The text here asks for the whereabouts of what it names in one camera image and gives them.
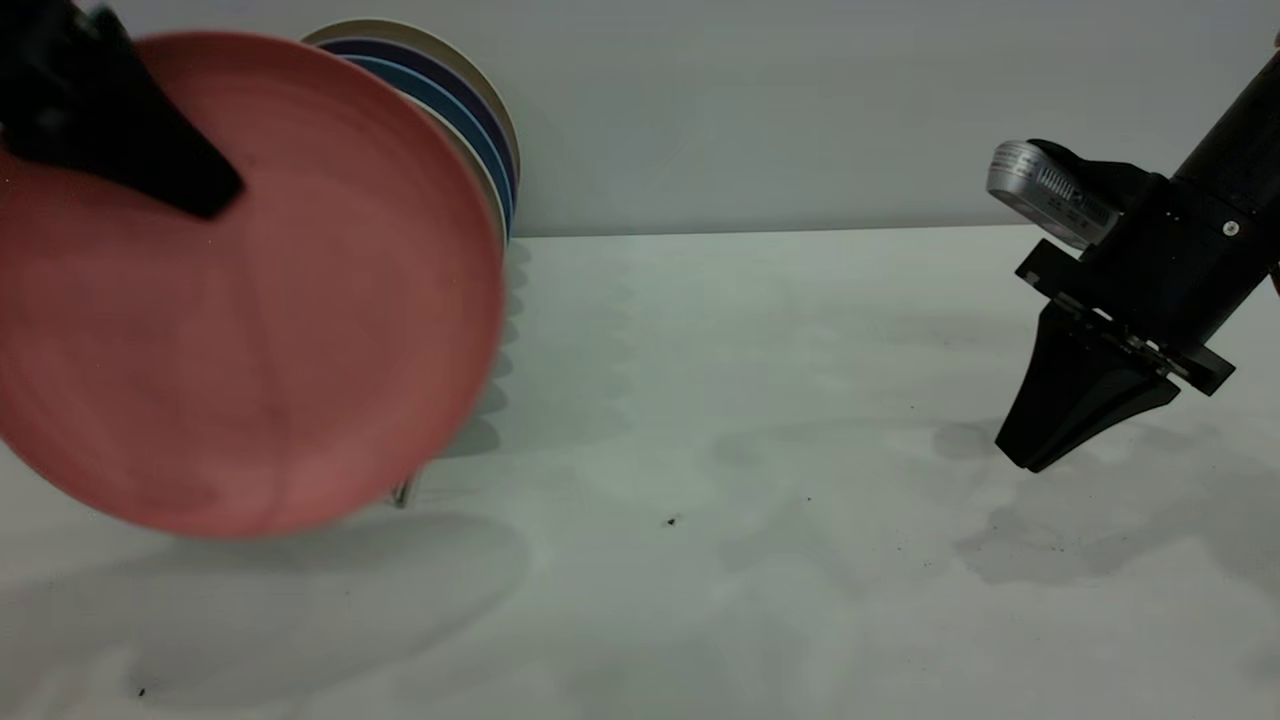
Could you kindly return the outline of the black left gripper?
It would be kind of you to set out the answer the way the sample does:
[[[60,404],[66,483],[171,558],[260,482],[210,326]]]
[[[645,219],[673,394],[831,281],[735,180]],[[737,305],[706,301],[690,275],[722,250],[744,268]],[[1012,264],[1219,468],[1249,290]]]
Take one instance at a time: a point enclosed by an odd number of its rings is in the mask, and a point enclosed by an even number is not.
[[[1,3],[3,146],[211,219],[239,172],[166,96],[115,12]]]

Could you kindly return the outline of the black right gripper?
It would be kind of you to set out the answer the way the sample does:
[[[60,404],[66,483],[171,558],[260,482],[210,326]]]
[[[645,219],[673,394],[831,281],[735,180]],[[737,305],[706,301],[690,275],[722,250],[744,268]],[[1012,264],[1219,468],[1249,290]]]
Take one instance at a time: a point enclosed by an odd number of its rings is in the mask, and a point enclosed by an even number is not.
[[[1103,242],[1074,258],[1041,241],[1018,274],[1055,305],[997,447],[1039,473],[1097,434],[1180,395],[1213,395],[1234,373],[1210,338],[1277,265],[1277,184],[1224,196],[1155,182]]]

